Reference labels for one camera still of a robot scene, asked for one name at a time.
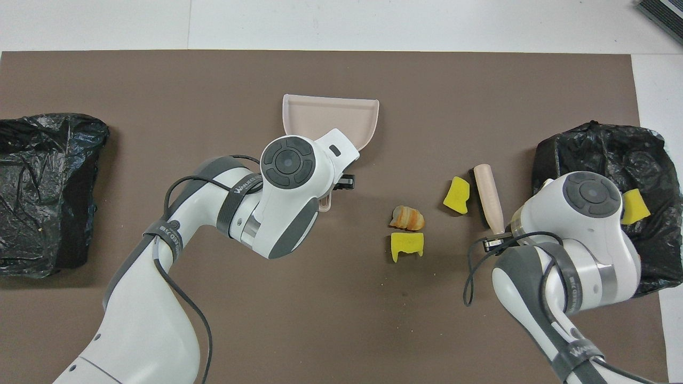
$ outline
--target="brown table surface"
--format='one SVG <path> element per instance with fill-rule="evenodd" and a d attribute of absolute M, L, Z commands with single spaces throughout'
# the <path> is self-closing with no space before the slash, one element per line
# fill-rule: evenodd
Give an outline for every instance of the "brown table surface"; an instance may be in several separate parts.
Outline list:
<path fill-rule="evenodd" d="M 536 144 L 589 120 L 637 125 L 625 55 L 299 51 L 4 52 L 0 118 L 87 113 L 110 125 L 89 261 L 0 279 L 0 382 L 55 379 L 95 334 L 104 289 L 166 188 L 204 159 L 259 156 L 283 134 L 285 93 L 377 98 L 377 131 L 292 255 L 265 260 L 202 228 L 171 275 L 214 332 L 209 383 L 554 383 L 497 301 L 489 262 L 461 302 L 477 213 L 441 202 L 490 163 L 506 218 L 530 196 Z M 391 261 L 405 204 L 426 219 L 424 257 Z M 202 346 L 201 323 L 189 312 Z M 607 360 L 667 378 L 656 294 L 574 317 Z"/>

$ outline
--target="crumpled black plastic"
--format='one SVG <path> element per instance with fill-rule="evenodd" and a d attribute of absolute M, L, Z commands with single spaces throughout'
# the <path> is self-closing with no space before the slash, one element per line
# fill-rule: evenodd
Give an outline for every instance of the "crumpled black plastic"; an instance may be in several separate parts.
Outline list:
<path fill-rule="evenodd" d="M 612 180 L 623 193 L 638 188 L 651 215 L 622 225 L 641 256 L 635 297 L 683 282 L 683 197 L 673 162 L 657 132 L 637 126 L 591 121 L 538 144 L 531 175 L 536 193 L 549 178 L 591 171 Z"/>
<path fill-rule="evenodd" d="M 0 276 L 85 264 L 108 136 L 105 123 L 75 113 L 0 120 Z"/>

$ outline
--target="yellow sponge piece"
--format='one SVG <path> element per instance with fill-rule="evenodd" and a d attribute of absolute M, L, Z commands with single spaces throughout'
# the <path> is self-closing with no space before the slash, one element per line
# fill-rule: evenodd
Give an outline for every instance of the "yellow sponge piece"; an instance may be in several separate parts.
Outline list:
<path fill-rule="evenodd" d="M 398 262 L 398 253 L 415 253 L 422 256 L 425 236 L 422 233 L 394 232 L 391 234 L 391 257 Z"/>
<path fill-rule="evenodd" d="M 638 189 L 631 189 L 624 193 L 624 217 L 622 224 L 633 224 L 638 220 L 650 216 L 650 210 L 647 209 L 643 196 L 641 196 Z"/>
<path fill-rule="evenodd" d="M 469 199 L 469 183 L 457 176 L 454 177 L 451 188 L 443 200 L 443 205 L 464 215 L 467 213 L 467 205 L 465 204 L 467 199 Z"/>

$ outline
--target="white floor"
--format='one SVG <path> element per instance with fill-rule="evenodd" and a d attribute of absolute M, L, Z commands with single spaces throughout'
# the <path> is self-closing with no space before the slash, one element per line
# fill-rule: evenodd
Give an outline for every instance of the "white floor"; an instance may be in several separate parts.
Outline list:
<path fill-rule="evenodd" d="M 633 54 L 641 125 L 683 169 L 683 45 L 631 0 L 0 1 L 0 53 L 90 49 Z M 669 380 L 683 382 L 683 286 L 660 302 Z"/>

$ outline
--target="gray circular button pad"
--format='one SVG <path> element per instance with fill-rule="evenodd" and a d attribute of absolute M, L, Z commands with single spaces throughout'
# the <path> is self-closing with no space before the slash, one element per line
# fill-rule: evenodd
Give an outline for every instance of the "gray circular button pad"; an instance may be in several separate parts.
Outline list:
<path fill-rule="evenodd" d="M 263 176 L 281 189 L 306 184 L 315 168 L 313 147 L 300 137 L 283 137 L 270 143 L 261 159 Z"/>
<path fill-rule="evenodd" d="M 622 194 L 608 178 L 591 172 L 569 175 L 562 191 L 567 203 L 588 217 L 614 215 L 622 202 Z"/>

